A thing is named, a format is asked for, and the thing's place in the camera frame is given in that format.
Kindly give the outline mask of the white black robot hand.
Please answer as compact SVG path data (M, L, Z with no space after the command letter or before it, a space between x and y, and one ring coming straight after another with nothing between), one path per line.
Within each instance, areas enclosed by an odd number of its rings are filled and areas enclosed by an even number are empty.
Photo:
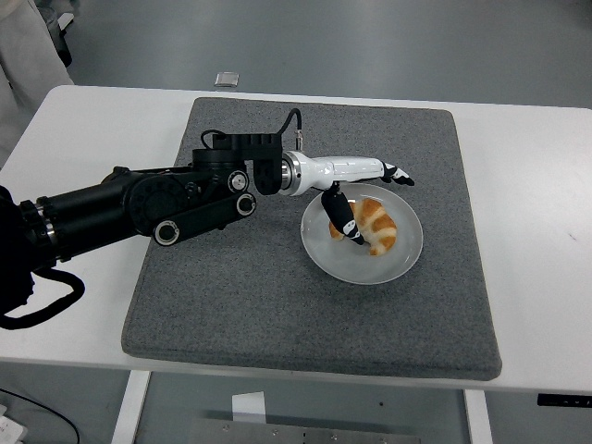
M310 189L321 191L321 204L337 232L362 245L364 237L347 198L340 191L340 184L369 179L414 185L413 179L401 168L379 159L348 156L309 158L291 151L283 154L280 192L297 196Z

